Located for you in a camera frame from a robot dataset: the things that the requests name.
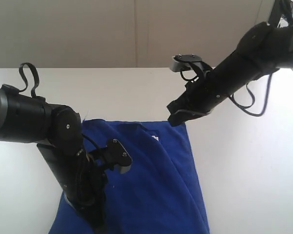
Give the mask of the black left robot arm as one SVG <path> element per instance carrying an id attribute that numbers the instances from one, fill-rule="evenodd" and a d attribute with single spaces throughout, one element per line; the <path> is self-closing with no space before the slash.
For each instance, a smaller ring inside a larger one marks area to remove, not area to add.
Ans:
<path id="1" fill-rule="evenodd" d="M 0 141 L 36 143 L 68 204 L 94 232 L 104 231 L 105 181 L 87 157 L 78 113 L 1 87 Z"/>

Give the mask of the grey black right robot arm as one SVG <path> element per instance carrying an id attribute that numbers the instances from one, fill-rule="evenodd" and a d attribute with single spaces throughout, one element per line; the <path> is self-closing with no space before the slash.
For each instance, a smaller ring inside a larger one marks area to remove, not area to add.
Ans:
<path id="1" fill-rule="evenodd" d="M 243 112 L 256 116 L 248 111 L 249 106 L 236 102 L 234 93 L 251 81 L 271 77 L 279 69 L 293 68 L 293 23 L 280 28 L 266 22 L 257 24 L 215 68 L 194 54 L 172 59 L 171 71 L 183 76 L 193 70 L 195 76 L 184 79 L 186 90 L 167 106 L 171 126 L 207 116 L 227 98 Z"/>

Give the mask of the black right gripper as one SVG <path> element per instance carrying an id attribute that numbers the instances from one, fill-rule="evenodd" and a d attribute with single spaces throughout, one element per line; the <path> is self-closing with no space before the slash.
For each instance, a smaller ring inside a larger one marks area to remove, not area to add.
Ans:
<path id="1" fill-rule="evenodd" d="M 167 105 L 168 122 L 179 126 L 189 120 L 206 116 L 234 93 L 234 75 L 229 73 L 207 73 L 205 78 L 186 85 L 179 98 Z"/>

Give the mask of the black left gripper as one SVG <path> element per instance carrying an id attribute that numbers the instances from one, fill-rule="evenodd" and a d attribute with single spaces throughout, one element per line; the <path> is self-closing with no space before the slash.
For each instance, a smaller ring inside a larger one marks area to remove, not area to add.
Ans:
<path id="1" fill-rule="evenodd" d="M 96 162 L 103 157 L 103 149 L 87 152 L 82 143 L 55 147 L 38 144 L 48 167 L 78 212 L 86 212 L 86 221 L 95 234 L 106 233 L 104 188 L 107 178 Z"/>

